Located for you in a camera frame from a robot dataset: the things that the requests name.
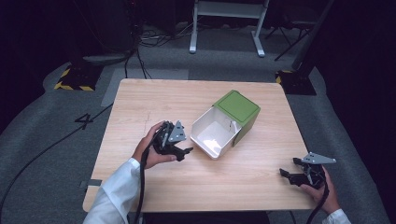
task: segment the gray floor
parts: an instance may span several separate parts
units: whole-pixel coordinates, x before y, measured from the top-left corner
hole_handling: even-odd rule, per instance
[[[290,69],[301,45],[274,62],[287,43],[280,32],[264,40],[269,31],[262,30],[266,56],[259,58],[249,33],[253,29],[204,30],[198,34],[195,54],[189,54],[187,35],[161,47],[140,47],[140,55],[149,73],[169,74],[164,78],[275,82],[275,71]],[[78,127],[75,119],[86,113],[94,116],[103,110],[111,102],[111,91],[107,89],[117,88],[114,86],[117,81],[111,81],[112,78],[123,76],[123,63],[120,63],[105,67],[96,91],[53,89],[66,66],[63,64],[48,74],[43,83],[46,93],[28,105],[0,135],[0,195],[3,196],[26,162]],[[130,77],[139,77],[136,72],[139,68],[133,56],[128,63]],[[183,76],[173,77],[172,74],[180,71]],[[320,73],[315,69],[310,78],[317,96],[287,96],[308,150],[337,159],[336,164],[327,168],[337,187],[340,204],[352,223],[389,223],[375,183],[332,110]],[[25,170],[7,196],[3,223],[82,222],[86,216],[82,210],[85,192],[79,185],[91,177],[110,112],[111,108],[86,130],[51,148]],[[310,211],[294,211],[297,223],[305,223],[309,214]],[[292,223],[288,211],[273,211],[269,217],[271,223]],[[319,212],[314,223],[324,217]]]

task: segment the stand leg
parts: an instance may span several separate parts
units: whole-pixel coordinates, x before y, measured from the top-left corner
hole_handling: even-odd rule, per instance
[[[190,42],[190,53],[195,53],[197,51],[197,23],[198,23],[198,1],[195,1],[192,34],[191,34],[191,42]]]
[[[259,22],[257,23],[256,31],[252,31],[251,35],[253,36],[254,45],[256,46],[257,54],[259,57],[264,57],[264,49],[262,48],[262,42],[259,39],[260,30],[262,29],[262,22],[264,21],[265,13],[267,8],[265,6],[262,7],[262,14],[260,15]]]

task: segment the green lid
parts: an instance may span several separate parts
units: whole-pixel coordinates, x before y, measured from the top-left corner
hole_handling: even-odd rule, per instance
[[[243,96],[239,91],[230,91],[221,99],[213,104],[223,113],[230,116],[242,127],[245,126],[251,117],[260,111],[260,107],[248,98]]]

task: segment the box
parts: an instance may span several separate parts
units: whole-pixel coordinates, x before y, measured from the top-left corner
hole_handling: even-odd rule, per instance
[[[216,160],[251,129],[260,107],[239,91],[230,91],[192,124],[191,140]]]

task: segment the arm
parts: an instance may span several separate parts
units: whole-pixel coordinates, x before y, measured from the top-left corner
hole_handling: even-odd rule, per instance
[[[137,145],[132,158],[120,166],[99,188],[84,223],[128,223],[127,215],[138,192],[142,153],[162,124],[160,122],[151,127],[148,134]],[[174,155],[159,155],[150,148],[146,168],[161,162],[175,160],[176,156]]]
[[[322,210],[328,215],[327,218],[323,220],[322,224],[350,224],[350,221],[347,219],[347,215],[338,203],[337,192],[335,191],[332,179],[330,178],[326,168],[323,167],[323,170],[326,175],[326,182],[329,186],[329,196],[322,206]],[[305,193],[309,194],[316,203],[320,202],[324,193],[324,186],[320,189],[314,189],[307,185],[301,185],[300,188]]]

